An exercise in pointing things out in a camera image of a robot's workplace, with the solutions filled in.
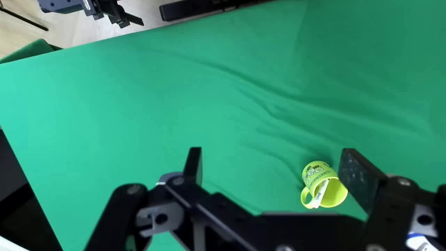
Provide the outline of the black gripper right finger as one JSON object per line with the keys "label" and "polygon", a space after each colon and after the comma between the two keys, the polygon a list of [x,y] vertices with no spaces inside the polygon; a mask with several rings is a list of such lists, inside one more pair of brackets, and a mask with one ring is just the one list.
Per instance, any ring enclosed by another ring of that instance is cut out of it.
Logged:
{"label": "black gripper right finger", "polygon": [[339,176],[367,213],[375,204],[379,186],[388,179],[383,171],[354,147],[342,150]]}

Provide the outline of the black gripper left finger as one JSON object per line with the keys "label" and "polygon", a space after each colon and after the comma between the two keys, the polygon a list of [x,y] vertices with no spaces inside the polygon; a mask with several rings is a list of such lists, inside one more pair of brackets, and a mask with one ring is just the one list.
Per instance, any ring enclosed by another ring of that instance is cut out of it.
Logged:
{"label": "black gripper left finger", "polygon": [[201,146],[192,146],[188,150],[183,174],[187,178],[191,178],[195,183],[202,182],[202,147]]}

